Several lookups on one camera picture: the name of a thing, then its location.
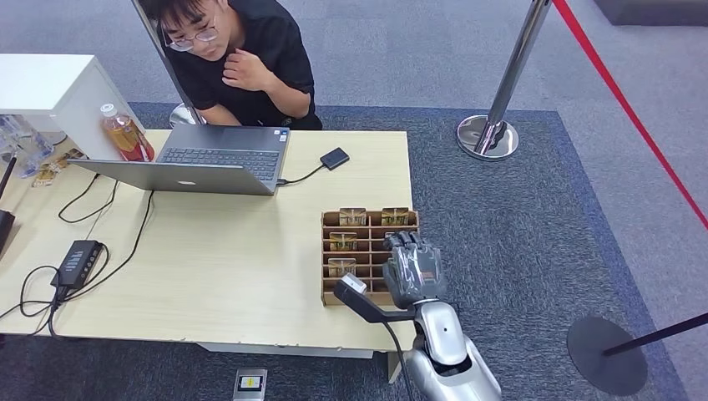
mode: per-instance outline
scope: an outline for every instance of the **man's hand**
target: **man's hand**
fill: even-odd
[[[267,92],[280,81],[255,54],[236,49],[224,64],[224,84],[234,88]]]

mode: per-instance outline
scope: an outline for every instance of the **cardboard compartment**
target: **cardboard compartment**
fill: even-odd
[[[342,305],[334,296],[334,288],[340,277],[332,277],[328,266],[330,258],[353,258],[355,275],[366,285],[366,295],[377,305],[393,305],[391,293],[383,279],[382,264],[391,256],[391,252],[383,245],[388,232],[418,230],[418,214],[408,212],[408,225],[382,226],[381,211],[367,211],[366,226],[339,226],[339,211],[322,213],[322,267],[321,267],[321,298],[325,306]],[[330,234],[332,232],[354,232],[357,234],[356,251],[331,251]]]
[[[322,250],[323,250],[324,252],[330,252],[330,251],[332,251],[331,248],[330,248],[330,243],[331,243],[331,242],[332,242],[332,240],[329,240],[329,239],[322,240]],[[357,239],[357,250],[356,250],[356,252],[369,252],[369,251],[372,250],[372,249],[371,249],[371,246],[372,246],[372,242],[369,241],[368,239],[364,239],[364,240]]]

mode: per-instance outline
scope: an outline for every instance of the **silver laptop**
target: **silver laptop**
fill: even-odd
[[[273,195],[287,128],[178,124],[154,163],[70,160],[142,190]]]

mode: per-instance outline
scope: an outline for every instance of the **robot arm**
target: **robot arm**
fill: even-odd
[[[458,315],[438,299],[445,290],[440,251],[417,233],[387,238],[392,257],[383,274],[394,304],[404,312],[385,312],[364,295],[366,286],[344,276],[335,295],[368,322],[412,320],[417,336],[404,353],[403,368],[431,401],[498,401],[501,388],[472,341],[464,335]]]

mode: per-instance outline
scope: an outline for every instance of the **white cabinet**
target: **white cabinet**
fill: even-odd
[[[122,160],[101,130],[106,103],[144,130],[94,56],[0,54],[0,114],[21,114],[39,132],[63,131],[91,159]]]

